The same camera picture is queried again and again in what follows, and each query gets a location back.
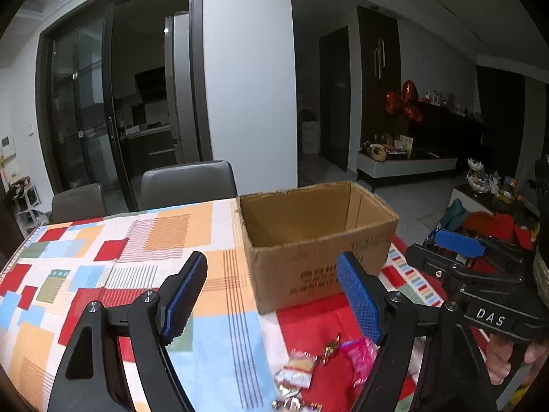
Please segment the grey chair far left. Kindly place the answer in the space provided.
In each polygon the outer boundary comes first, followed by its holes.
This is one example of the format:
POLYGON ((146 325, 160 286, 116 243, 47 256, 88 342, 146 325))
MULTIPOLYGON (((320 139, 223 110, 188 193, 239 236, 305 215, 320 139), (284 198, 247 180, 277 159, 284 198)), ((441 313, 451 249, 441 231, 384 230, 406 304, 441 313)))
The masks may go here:
POLYGON ((92 183, 56 194, 52 199, 49 219, 53 223, 61 223, 106 215, 102 185, 92 183))

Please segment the green cloth on chair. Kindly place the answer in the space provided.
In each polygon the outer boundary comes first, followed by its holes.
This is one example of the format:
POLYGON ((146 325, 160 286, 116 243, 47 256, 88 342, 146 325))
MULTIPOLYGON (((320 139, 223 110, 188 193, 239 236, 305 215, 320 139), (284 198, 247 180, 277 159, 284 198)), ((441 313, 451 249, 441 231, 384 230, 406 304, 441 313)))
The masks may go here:
POLYGON ((447 208, 435 228, 437 230, 442 229, 455 232, 467 219, 469 214, 470 212, 464 208, 462 201, 456 198, 447 208))

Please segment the gold brown wrapped candy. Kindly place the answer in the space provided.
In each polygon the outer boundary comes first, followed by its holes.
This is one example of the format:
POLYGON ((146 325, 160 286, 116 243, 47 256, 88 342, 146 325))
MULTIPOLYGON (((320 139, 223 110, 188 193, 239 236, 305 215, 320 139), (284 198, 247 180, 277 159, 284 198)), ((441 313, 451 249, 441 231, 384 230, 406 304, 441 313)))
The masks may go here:
POLYGON ((333 357, 335 357, 341 348, 341 335, 337 336, 328 342, 323 349, 323 352, 319 356, 319 364, 325 366, 333 357))

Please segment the white red wrapped snack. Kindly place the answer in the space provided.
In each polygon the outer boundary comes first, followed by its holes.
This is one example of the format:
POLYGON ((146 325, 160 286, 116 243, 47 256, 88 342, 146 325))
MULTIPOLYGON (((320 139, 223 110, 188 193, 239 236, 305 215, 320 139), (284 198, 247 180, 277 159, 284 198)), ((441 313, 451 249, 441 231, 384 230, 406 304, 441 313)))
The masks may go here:
POLYGON ((300 389, 309 389, 317 365, 318 357, 308 352, 292 350, 288 361, 279 369, 273 379, 275 382, 300 389))

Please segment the brown cardboard box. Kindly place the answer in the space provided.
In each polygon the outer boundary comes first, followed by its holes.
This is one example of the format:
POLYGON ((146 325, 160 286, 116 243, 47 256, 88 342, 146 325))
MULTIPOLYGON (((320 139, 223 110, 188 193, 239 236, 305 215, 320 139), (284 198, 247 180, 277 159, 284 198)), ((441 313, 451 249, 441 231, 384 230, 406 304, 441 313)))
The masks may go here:
POLYGON ((367 273, 386 262, 399 222, 353 181, 238 197, 257 309, 267 314, 341 293, 337 258, 352 252, 367 273))

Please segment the red heart balloons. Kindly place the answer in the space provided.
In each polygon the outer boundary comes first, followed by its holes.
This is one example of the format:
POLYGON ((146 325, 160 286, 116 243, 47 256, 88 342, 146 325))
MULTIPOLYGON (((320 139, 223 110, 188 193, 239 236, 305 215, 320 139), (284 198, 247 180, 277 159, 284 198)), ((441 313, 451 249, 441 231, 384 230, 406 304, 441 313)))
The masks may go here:
POLYGON ((421 122, 421 111, 416 106, 418 100, 419 93, 416 85, 411 80, 407 80, 403 84, 400 93, 391 91, 385 95, 384 108, 387 114, 395 115, 404 113, 410 120, 421 122))

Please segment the colourful patchwork tablecloth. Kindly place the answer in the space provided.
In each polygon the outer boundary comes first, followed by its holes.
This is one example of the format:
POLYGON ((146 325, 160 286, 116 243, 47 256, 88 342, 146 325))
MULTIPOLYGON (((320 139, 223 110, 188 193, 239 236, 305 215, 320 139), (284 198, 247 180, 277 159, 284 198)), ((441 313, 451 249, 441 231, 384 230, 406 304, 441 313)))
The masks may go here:
POLYGON ((1 276, 37 411, 488 411, 457 309, 349 184, 39 227, 1 276))

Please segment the red chair with clothes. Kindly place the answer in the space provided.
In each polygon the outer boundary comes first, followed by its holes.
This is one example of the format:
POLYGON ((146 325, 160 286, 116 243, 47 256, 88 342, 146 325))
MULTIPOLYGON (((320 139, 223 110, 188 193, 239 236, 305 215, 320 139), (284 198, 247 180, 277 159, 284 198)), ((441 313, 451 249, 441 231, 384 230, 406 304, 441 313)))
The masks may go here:
POLYGON ((520 273, 525 264, 533 258, 532 232, 516 226, 508 214, 470 212, 463 224, 457 228, 456 233, 477 239, 486 247, 485 254, 475 259, 438 247, 434 243, 434 235, 441 229, 437 230, 435 227, 423 242, 423 246, 459 261, 476 272, 520 273))

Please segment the pink snack packet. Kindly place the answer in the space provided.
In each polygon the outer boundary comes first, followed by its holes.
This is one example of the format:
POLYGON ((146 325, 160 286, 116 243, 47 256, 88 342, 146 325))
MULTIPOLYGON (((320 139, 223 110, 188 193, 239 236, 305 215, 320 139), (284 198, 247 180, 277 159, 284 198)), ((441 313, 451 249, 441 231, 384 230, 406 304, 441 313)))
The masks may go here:
POLYGON ((379 347, 369 337, 347 341, 341 345, 340 352, 349 360, 353 369, 353 387, 366 383, 373 369, 379 347))

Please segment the glass sliding door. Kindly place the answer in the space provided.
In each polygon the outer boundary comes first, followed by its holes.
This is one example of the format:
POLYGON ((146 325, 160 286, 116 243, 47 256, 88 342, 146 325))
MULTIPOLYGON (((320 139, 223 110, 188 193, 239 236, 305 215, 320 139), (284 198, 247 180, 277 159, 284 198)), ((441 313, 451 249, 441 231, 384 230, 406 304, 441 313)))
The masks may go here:
POLYGON ((37 114, 54 194, 98 183, 110 215, 128 204, 113 156, 103 94, 104 9, 74 15, 40 36, 37 114))

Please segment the purple gold candy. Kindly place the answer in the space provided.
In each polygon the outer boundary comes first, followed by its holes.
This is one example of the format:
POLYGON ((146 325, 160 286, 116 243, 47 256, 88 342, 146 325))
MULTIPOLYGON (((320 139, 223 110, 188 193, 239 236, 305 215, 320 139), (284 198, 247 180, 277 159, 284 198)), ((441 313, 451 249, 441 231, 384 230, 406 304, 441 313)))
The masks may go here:
POLYGON ((273 411, 286 411, 286 412, 321 412, 323 406, 318 403, 306 402, 299 397, 289 397, 280 400, 273 400, 273 411))

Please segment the ornate vase decoration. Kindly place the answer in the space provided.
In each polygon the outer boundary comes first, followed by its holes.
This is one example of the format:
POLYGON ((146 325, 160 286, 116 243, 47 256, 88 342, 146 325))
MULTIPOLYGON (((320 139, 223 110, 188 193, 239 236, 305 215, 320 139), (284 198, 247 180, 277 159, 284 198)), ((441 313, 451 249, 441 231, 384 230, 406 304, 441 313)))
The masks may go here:
POLYGON ((488 193, 490 191, 490 185, 484 165, 480 161, 475 161, 473 158, 469 158, 467 162, 469 171, 466 179, 471 190, 477 194, 488 193))

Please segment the grey chair near box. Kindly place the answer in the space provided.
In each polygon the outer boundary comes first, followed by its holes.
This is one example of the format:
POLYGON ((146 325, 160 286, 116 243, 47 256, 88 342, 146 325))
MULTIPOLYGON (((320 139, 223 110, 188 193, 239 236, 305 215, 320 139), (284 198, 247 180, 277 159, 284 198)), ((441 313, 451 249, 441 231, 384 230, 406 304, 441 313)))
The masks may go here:
POLYGON ((232 166, 227 161, 215 160, 145 172, 138 206, 147 210, 234 197, 237 190, 232 166))

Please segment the white low tv bench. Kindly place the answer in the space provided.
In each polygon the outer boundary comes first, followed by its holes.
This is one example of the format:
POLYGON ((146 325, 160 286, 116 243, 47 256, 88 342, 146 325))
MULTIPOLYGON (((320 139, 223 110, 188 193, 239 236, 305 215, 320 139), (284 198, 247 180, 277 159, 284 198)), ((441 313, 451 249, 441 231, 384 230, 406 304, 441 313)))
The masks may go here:
POLYGON ((357 182, 365 182, 374 192, 378 187, 452 175, 455 173, 456 167, 456 158, 379 162, 360 152, 357 156, 357 182))

